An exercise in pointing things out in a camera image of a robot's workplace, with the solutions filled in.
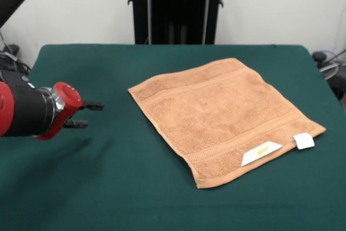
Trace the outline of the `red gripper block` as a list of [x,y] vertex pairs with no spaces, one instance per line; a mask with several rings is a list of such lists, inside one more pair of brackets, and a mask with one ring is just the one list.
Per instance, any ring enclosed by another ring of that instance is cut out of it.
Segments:
[[102,111],[104,104],[100,102],[83,101],[79,92],[71,85],[57,82],[52,88],[41,88],[49,94],[53,101],[53,119],[50,127],[41,135],[35,136],[38,140],[49,140],[55,137],[63,128],[84,129],[89,123],[86,120],[68,120],[80,109]]

